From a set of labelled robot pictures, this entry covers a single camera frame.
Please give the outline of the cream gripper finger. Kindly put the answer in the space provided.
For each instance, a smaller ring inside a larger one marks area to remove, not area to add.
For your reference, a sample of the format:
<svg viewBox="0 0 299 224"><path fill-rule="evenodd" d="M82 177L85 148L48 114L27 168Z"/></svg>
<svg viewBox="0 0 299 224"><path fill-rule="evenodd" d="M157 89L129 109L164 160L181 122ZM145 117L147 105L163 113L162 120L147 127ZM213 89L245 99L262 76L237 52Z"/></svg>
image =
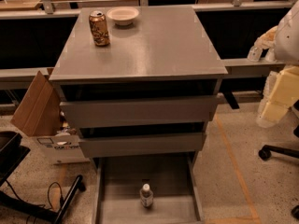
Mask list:
<svg viewBox="0 0 299 224"><path fill-rule="evenodd" d="M278 124L287 112L284 106L261 101L256 122L260 127L270 128Z"/></svg>
<svg viewBox="0 0 299 224"><path fill-rule="evenodd" d="M254 42L254 46L259 49L273 48L275 46L276 31L276 26L269 29L267 32L256 39L256 41Z"/></svg>

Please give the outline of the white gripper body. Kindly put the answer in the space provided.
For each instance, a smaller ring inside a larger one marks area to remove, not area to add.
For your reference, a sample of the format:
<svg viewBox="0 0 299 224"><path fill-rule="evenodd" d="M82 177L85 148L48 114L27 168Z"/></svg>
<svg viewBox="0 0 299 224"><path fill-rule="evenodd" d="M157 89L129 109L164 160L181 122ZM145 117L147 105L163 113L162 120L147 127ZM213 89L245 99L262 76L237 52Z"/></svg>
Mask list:
<svg viewBox="0 0 299 224"><path fill-rule="evenodd" d="M280 72L271 71L265 81L262 101L284 106L289 111L298 100L299 67L288 65Z"/></svg>

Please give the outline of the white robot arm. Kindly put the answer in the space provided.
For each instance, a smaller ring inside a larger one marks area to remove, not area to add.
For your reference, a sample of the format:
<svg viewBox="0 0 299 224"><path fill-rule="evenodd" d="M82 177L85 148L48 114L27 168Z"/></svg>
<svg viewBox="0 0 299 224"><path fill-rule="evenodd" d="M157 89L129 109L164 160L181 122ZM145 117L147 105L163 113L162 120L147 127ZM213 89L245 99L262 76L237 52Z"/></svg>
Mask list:
<svg viewBox="0 0 299 224"><path fill-rule="evenodd" d="M254 42L260 49L273 49L275 59L285 64L282 71L266 80L257 123L269 128L279 123L299 100L299 1L279 24Z"/></svg>

